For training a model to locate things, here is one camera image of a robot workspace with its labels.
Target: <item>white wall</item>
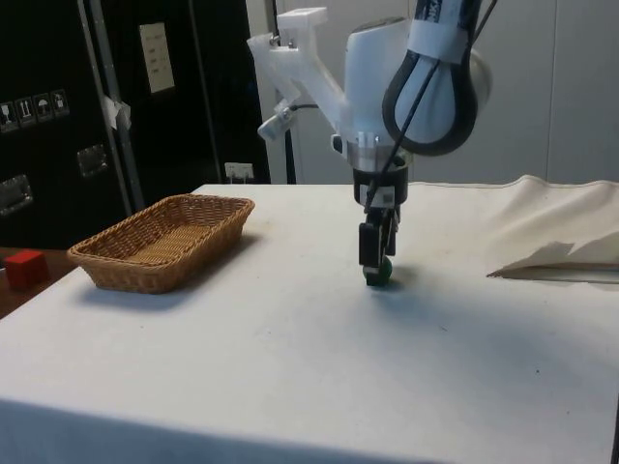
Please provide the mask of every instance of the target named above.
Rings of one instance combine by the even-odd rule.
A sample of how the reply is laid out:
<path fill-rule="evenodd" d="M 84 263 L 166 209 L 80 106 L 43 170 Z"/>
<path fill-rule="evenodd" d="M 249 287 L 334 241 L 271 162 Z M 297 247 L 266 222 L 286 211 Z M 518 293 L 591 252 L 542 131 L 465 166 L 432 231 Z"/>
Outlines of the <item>white wall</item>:
<path fill-rule="evenodd" d="M 280 13 L 329 8 L 318 46 L 340 84 L 348 34 L 379 17 L 410 15 L 415 4 L 278 0 Z M 476 44 L 493 70 L 491 100 L 459 150 L 438 159 L 416 157 L 414 179 L 505 183 L 533 174 L 559 183 L 619 180 L 617 17 L 617 0 L 499 0 Z M 300 115 L 293 131 L 300 183 L 350 182 L 350 168 L 329 149 L 331 133 L 318 111 Z"/>

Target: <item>woven basket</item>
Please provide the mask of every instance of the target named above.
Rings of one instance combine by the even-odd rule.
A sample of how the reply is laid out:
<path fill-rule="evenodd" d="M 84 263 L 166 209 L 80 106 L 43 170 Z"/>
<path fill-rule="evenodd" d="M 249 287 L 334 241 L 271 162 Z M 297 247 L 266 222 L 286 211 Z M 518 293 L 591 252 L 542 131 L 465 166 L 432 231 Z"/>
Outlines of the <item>woven basket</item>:
<path fill-rule="evenodd" d="M 170 196 L 68 255 L 100 288 L 165 293 L 233 247 L 253 207 L 241 198 Z"/>

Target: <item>wall outlet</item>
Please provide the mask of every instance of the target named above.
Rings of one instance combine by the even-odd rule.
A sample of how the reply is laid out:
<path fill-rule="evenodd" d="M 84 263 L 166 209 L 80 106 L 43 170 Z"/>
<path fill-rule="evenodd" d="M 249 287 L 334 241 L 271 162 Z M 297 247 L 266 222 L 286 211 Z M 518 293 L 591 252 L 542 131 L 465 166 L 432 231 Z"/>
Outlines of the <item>wall outlet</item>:
<path fill-rule="evenodd" d="M 225 164 L 225 177 L 242 181 L 253 180 L 253 164 L 250 162 L 227 162 Z"/>

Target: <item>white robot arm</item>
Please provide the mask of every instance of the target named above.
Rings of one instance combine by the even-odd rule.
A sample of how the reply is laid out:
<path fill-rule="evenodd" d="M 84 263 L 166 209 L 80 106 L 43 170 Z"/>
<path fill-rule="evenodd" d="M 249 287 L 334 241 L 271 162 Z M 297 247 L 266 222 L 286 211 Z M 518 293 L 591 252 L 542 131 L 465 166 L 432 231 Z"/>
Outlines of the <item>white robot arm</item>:
<path fill-rule="evenodd" d="M 488 9 L 494 7 L 494 0 Z M 469 137 L 486 103 L 491 74 L 472 49 L 481 0 L 419 0 L 415 18 L 391 17 L 354 30 L 346 49 L 342 91 L 320 61 L 315 27 L 325 8 L 278 16 L 292 37 L 279 46 L 271 35 L 248 43 L 283 100 L 258 131 L 284 133 L 303 85 L 333 127 L 331 144 L 353 168 L 355 199 L 365 207 L 359 261 L 367 283 L 389 280 L 396 253 L 399 205 L 407 198 L 411 154 L 451 153 Z"/>

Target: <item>label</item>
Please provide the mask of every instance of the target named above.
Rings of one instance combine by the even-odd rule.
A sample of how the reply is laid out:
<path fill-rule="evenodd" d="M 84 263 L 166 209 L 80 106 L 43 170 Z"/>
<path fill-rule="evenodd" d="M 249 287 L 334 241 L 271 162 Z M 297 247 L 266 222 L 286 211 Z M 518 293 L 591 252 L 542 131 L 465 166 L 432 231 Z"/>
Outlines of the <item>label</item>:
<path fill-rule="evenodd" d="M 49 121 L 53 119 L 54 113 L 51 109 L 51 98 L 49 94 L 36 95 L 33 99 L 35 105 L 35 111 L 37 112 L 37 119 L 39 122 Z"/>
<path fill-rule="evenodd" d="M 174 87 L 174 75 L 162 22 L 139 26 L 151 94 Z"/>
<path fill-rule="evenodd" d="M 35 112 L 35 105 L 32 103 L 32 99 L 15 100 L 15 110 L 17 111 L 17 119 L 19 124 L 26 128 L 37 124 L 37 113 Z"/>
<path fill-rule="evenodd" d="M 54 90 L 49 93 L 51 99 L 51 108 L 54 115 L 59 118 L 61 116 L 67 116 L 70 113 L 69 102 L 67 101 L 67 94 L 63 89 Z"/>
<path fill-rule="evenodd" d="M 359 199 L 362 201 L 362 204 L 366 204 L 368 198 L 368 186 L 359 186 Z M 376 191 L 376 196 L 374 196 L 374 200 L 371 202 L 372 208 L 395 208 L 396 207 L 396 188 L 391 187 L 381 187 Z"/>
<path fill-rule="evenodd" d="M 12 101 L 0 103 L 0 132 L 10 132 L 19 129 L 17 113 Z"/>

